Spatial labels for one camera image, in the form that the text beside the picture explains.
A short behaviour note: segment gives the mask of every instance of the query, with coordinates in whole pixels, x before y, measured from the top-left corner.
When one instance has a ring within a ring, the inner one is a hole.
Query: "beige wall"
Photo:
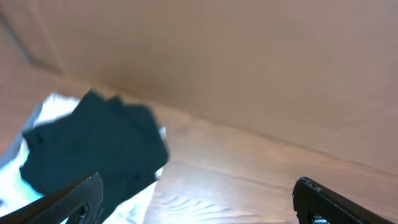
[[[65,75],[398,174],[395,0],[30,4]]]

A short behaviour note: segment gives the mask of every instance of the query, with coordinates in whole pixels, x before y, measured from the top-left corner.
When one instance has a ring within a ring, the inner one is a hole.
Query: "folded shirt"
[[[23,134],[29,147],[22,178],[41,194],[98,172],[104,182],[99,223],[156,181],[168,153],[145,106],[87,93],[68,116]]]

